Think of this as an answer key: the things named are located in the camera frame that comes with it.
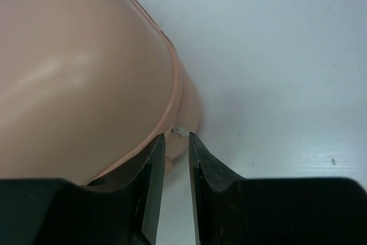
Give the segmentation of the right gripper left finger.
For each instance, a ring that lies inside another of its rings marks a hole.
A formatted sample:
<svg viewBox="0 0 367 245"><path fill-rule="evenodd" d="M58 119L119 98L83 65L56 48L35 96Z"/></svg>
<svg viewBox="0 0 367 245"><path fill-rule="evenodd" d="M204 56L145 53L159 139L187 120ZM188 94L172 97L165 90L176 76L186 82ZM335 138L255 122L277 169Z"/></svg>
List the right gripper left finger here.
<svg viewBox="0 0 367 245"><path fill-rule="evenodd" d="M117 198L105 206L117 226L106 244L156 244L165 175L165 135L159 134L137 155L88 183L87 188Z"/></svg>

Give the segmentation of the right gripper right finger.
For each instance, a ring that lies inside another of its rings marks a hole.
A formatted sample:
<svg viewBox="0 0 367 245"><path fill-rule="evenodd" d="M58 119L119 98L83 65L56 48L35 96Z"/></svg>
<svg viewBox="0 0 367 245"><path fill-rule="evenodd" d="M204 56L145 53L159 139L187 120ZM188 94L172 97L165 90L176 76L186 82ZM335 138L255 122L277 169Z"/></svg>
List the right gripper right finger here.
<svg viewBox="0 0 367 245"><path fill-rule="evenodd" d="M189 133L189 170L197 244L243 244L242 176Z"/></svg>

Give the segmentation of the pink hard-shell suitcase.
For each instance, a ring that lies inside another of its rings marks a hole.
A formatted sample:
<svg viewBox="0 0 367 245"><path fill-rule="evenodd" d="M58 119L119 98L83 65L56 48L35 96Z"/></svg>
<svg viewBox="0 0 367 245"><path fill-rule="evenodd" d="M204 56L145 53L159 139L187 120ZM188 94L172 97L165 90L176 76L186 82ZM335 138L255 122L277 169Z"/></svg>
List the pink hard-shell suitcase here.
<svg viewBox="0 0 367 245"><path fill-rule="evenodd" d="M1 0L1 177L87 184L156 135L166 163L201 103L136 0Z"/></svg>

